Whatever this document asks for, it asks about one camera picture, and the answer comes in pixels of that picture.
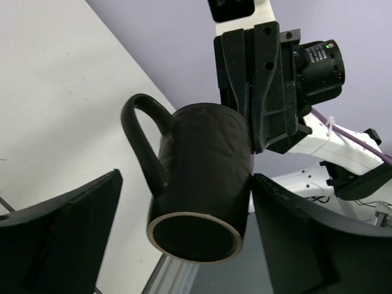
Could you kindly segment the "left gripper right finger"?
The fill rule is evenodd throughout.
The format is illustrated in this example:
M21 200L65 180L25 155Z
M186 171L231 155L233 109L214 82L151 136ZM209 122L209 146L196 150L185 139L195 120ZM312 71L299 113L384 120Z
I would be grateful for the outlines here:
M274 293L391 293L391 229L310 202L262 174L252 194Z

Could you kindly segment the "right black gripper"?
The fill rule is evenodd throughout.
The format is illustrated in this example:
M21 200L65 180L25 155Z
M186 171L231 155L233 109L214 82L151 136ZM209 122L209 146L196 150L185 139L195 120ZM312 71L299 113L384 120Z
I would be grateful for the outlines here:
M294 46L279 23L225 32L214 39L220 101L249 123L256 153L284 154L311 134L300 122Z

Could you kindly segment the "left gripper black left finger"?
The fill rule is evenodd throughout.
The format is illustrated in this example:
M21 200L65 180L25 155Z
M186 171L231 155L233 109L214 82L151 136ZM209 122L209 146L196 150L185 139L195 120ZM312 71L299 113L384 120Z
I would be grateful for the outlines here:
M1 216L1 293L94 293L123 178L115 169Z

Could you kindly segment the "dark grey mug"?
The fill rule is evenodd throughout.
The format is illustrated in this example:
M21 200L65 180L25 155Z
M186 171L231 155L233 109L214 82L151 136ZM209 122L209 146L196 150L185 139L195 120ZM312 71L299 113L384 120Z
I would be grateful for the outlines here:
M191 263L236 257L243 247L254 168L244 117L212 103L170 113L153 97L136 94L123 106L121 124L152 194L149 242Z

